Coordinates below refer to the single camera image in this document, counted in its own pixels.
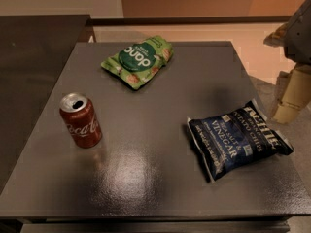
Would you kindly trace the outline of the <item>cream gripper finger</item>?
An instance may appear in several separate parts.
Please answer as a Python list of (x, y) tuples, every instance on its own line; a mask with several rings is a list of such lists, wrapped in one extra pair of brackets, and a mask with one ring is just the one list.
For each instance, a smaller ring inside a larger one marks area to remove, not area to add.
[(285, 44), (288, 25), (286, 23), (279, 26), (274, 32), (265, 37), (263, 43), (271, 47), (282, 47)]
[(311, 102), (311, 66), (297, 63), (290, 72), (281, 71), (275, 88), (272, 118), (291, 123)]

